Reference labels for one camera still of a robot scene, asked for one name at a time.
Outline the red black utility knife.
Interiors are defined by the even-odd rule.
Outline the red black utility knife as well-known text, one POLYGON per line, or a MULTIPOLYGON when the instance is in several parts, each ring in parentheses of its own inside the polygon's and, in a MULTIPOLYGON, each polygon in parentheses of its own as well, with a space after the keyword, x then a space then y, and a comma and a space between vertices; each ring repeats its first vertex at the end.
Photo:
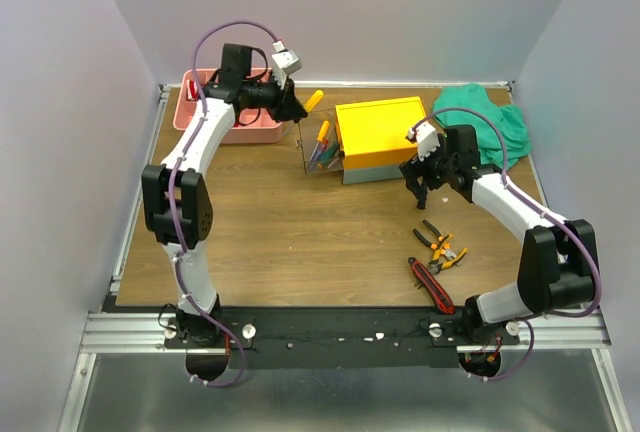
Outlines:
POLYGON ((408 264, 414 277, 431 297, 436 309, 441 314, 453 315, 456 308, 451 297, 429 271, 429 268, 415 257, 409 257, 408 264))

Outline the clear acrylic drawer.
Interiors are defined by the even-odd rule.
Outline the clear acrylic drawer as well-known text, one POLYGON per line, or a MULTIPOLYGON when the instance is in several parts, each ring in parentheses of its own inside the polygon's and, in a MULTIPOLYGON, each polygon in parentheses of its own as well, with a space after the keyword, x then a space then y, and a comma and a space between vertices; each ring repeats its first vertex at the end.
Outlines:
POLYGON ((294 125, 296 148, 306 175, 342 172, 344 151, 333 110, 312 112, 294 125))

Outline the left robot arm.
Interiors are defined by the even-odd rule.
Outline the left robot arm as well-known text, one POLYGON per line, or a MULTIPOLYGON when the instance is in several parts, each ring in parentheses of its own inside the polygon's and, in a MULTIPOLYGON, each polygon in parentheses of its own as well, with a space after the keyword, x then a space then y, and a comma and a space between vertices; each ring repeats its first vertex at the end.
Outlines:
POLYGON ((163 323, 169 347, 212 347, 226 337, 217 318, 219 294, 209 276, 206 241, 214 208, 206 172, 224 137, 245 110, 267 113, 275 122, 307 117, 296 98, 297 54, 277 40, 260 73, 252 71, 254 47, 226 44, 221 65, 210 76, 192 70, 185 92, 195 109, 174 149, 141 175, 146 228, 166 252, 178 289, 175 316, 163 323))

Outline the yellow and grey drawer box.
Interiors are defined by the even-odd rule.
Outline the yellow and grey drawer box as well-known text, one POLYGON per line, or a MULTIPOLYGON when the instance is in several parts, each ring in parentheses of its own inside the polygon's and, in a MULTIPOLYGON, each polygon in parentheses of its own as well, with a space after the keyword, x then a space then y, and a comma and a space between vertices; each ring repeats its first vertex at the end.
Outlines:
POLYGON ((426 117, 418 96, 341 104, 335 108, 345 185, 394 180, 416 146, 410 127, 426 117))

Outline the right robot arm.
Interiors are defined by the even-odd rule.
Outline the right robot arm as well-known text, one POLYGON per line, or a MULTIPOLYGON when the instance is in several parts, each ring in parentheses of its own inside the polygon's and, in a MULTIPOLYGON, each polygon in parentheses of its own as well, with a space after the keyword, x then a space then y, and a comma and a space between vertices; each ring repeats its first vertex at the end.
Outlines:
POLYGON ((513 319, 558 313, 597 304, 601 297, 595 231, 585 220, 568 220, 524 193, 494 164, 480 160, 471 125, 443 132, 422 120, 410 127, 415 155, 400 166, 419 209, 429 192, 449 185, 468 202, 489 212, 522 246, 514 282, 468 298, 460 333, 480 344, 513 319))

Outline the blue handled screwdriver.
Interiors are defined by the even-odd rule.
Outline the blue handled screwdriver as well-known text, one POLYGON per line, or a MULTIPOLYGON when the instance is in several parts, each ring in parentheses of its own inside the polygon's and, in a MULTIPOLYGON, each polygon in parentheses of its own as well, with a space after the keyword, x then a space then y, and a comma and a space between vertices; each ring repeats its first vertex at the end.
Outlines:
POLYGON ((322 152, 325 149, 325 144, 317 144, 316 147, 314 148, 312 155, 310 157, 309 163, 308 163, 308 169, 311 170, 315 167, 316 162, 319 158, 319 156, 322 154, 322 152))

